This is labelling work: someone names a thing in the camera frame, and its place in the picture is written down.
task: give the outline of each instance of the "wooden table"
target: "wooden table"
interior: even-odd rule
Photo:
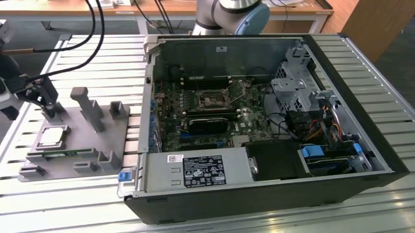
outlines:
[[[152,0],[137,0],[143,12],[151,20],[161,20]],[[316,0],[306,0],[304,7],[287,8],[288,20],[312,21],[310,33],[319,33],[332,10],[326,10]],[[163,0],[171,20],[195,20],[196,1]],[[148,34],[147,22],[136,6],[115,6],[104,10],[105,20],[135,20],[140,34]],[[89,21],[89,11],[84,0],[7,0],[0,1],[0,17],[11,21]],[[269,20],[285,20],[284,7],[271,8]]]

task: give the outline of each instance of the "circuit board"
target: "circuit board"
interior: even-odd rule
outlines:
[[[223,89],[185,90],[183,83],[157,83],[163,152],[232,148],[249,141],[272,139],[260,105],[261,86],[244,78],[229,78],[228,84]],[[189,133],[192,120],[223,119],[223,116],[229,116],[223,133]]]

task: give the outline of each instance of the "red wire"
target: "red wire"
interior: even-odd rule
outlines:
[[[340,140],[340,142],[343,142],[343,139],[342,139],[342,126],[340,126],[340,124],[338,124],[339,125],[339,140]]]
[[[316,123],[318,121],[319,121],[319,120],[314,120],[314,121],[311,122],[311,124],[310,124],[310,132],[308,132],[308,133],[311,133],[314,123]]]

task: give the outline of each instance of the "wooden cabinet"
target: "wooden cabinet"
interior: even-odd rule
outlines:
[[[415,0],[326,0],[335,13],[322,33],[344,33],[375,62],[415,14]]]

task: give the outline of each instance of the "black cable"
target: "black cable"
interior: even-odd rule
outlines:
[[[141,13],[141,15],[143,15],[145,21],[148,22],[149,25],[152,25],[152,22],[151,22],[151,20],[148,19],[148,17],[145,16],[145,14],[144,14],[144,12],[143,12],[143,10],[141,10],[141,8],[140,8],[140,6],[139,6],[136,0],[135,0],[135,3],[136,3],[137,9],[139,9],[139,11],[140,11],[140,13]]]
[[[67,69],[61,69],[61,70],[57,70],[57,71],[53,71],[51,73],[45,73],[45,74],[40,74],[40,75],[36,75],[33,77],[29,77],[25,81],[29,83],[40,78],[44,78],[44,77],[48,77],[48,76],[52,76],[52,75],[56,75],[56,74],[61,74],[61,73],[65,73],[65,72],[69,72],[69,71],[73,71],[76,69],[80,69],[81,67],[84,67],[89,62],[91,60],[95,58],[100,48],[101,48],[101,45],[103,45],[103,42],[104,42],[104,34],[105,34],[105,22],[104,22],[104,12],[103,12],[103,8],[101,8],[101,4],[99,2],[99,0],[95,0],[96,1],[96,5],[97,5],[97,10],[99,10],[99,16],[100,16],[100,20],[101,20],[101,35],[100,35],[100,38],[99,38],[99,42],[97,42],[97,46],[96,46],[96,49],[93,51],[93,53],[91,54],[89,58],[84,61],[83,64],[79,64],[77,66],[75,67],[71,67],[71,68],[67,68]]]
[[[245,73],[245,76],[249,77],[249,73],[251,73],[253,70],[256,70],[256,69],[263,70],[263,71],[265,72],[265,74],[268,74],[268,76],[271,77],[271,73],[265,70],[264,67],[253,67],[253,68],[248,69],[248,71],[247,71],[247,73]]]
[[[284,26],[283,26],[283,33],[284,33],[284,31],[285,31],[285,25],[287,25],[287,21],[288,21],[288,10],[287,10],[287,8],[295,8],[295,6],[287,6],[285,3],[281,2],[281,0],[277,0],[277,1],[279,1],[284,6],[280,6],[280,5],[275,4],[275,3],[272,2],[272,0],[269,0],[269,2],[272,3],[273,6],[284,7],[284,9],[285,9],[285,21],[284,21]]]
[[[167,19],[165,19],[165,16],[164,16],[164,13],[163,13],[161,7],[160,7],[160,5],[159,5],[159,0],[155,0],[155,3],[156,3],[156,6],[157,6],[157,9],[159,9],[160,15],[161,15],[161,17],[163,17],[163,21],[164,21],[164,23],[165,23],[165,26],[167,26],[167,29],[168,29],[168,33],[171,33],[171,34],[172,34],[172,30],[171,30],[171,28],[168,27]]]
[[[272,136],[277,136],[276,138],[279,139],[279,136],[285,135],[289,136],[289,134],[287,133],[280,133],[280,127],[277,128],[277,133],[273,133]]]
[[[175,30],[180,27],[183,20],[180,20],[177,26],[175,27]]]
[[[263,109],[263,112],[264,112],[264,115],[265,117],[268,118],[268,120],[271,121],[272,124],[275,124],[275,126],[277,126],[281,130],[284,130],[289,136],[292,137],[293,140],[297,140],[297,141],[303,141],[295,134],[293,132],[291,132],[285,127],[283,127],[280,124],[277,124],[271,118],[269,118],[269,115],[271,114],[267,114],[265,112],[265,94],[267,94],[267,89],[268,87],[271,87],[271,84],[267,85],[265,87],[265,90],[264,90],[264,94],[263,94],[263,97],[261,97],[261,109]]]
[[[60,48],[60,49],[47,49],[47,50],[36,50],[36,49],[33,49],[33,53],[39,53],[39,52],[63,52],[63,51],[73,50],[73,49],[81,47],[84,44],[87,44],[87,42],[91,40],[91,38],[93,36],[93,33],[95,33],[95,13],[93,13],[93,9],[92,9],[92,6],[91,6],[91,3],[89,3],[88,0],[85,0],[85,3],[88,5],[91,16],[92,16],[92,29],[91,29],[91,33],[89,33],[88,37],[84,39],[84,41],[80,42],[77,45],[73,45],[73,46],[65,47],[65,48]]]
[[[168,25],[169,25],[169,28],[171,28],[171,32],[172,32],[172,34],[175,34],[175,29],[173,29],[173,27],[171,26],[171,21],[169,21],[168,14],[167,14],[167,11],[165,11],[165,9],[164,9],[163,3],[161,3],[160,0],[157,0],[157,1],[159,1],[159,3],[160,3],[160,6],[161,6],[161,9],[163,9],[165,18],[167,18],[167,22],[168,22]]]

